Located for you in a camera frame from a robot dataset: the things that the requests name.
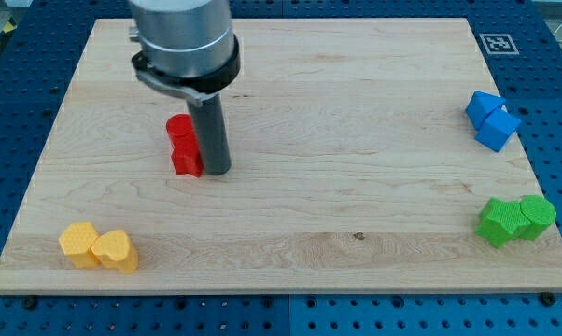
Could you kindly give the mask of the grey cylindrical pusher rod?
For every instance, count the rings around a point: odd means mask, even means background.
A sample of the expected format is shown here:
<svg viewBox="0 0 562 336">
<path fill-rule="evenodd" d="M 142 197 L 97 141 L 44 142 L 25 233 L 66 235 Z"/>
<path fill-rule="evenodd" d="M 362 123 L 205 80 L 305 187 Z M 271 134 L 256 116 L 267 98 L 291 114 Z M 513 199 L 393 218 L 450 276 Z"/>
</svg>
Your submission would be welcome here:
<svg viewBox="0 0 562 336">
<path fill-rule="evenodd" d="M 204 170 L 209 175 L 226 174 L 232 163 L 219 95 L 200 106 L 189 104 L 189 112 Z"/>
</svg>

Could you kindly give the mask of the black clamp ring mount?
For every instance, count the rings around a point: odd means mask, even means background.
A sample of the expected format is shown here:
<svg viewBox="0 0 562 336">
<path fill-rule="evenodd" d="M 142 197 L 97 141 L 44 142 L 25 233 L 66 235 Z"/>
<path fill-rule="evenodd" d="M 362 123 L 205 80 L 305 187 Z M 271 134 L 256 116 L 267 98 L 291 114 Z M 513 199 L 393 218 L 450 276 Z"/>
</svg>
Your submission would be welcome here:
<svg viewBox="0 0 562 336">
<path fill-rule="evenodd" d="M 143 51 L 131 59 L 136 77 L 145 85 L 167 96 L 202 106 L 237 78 L 241 69 L 240 45 L 233 37 L 232 55 L 219 69 L 199 77 L 173 77 L 154 67 Z"/>
</svg>

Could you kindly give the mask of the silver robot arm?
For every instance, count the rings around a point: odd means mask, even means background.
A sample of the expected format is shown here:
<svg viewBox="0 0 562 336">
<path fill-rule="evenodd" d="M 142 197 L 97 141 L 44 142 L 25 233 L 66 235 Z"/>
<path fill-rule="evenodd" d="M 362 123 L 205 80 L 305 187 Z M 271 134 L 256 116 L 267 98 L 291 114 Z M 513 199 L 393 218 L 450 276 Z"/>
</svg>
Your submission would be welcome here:
<svg viewBox="0 0 562 336">
<path fill-rule="evenodd" d="M 205 172 L 223 175 L 231 157 L 219 93 L 241 69 L 227 0 L 129 0 L 141 50 L 137 78 L 187 104 Z"/>
</svg>

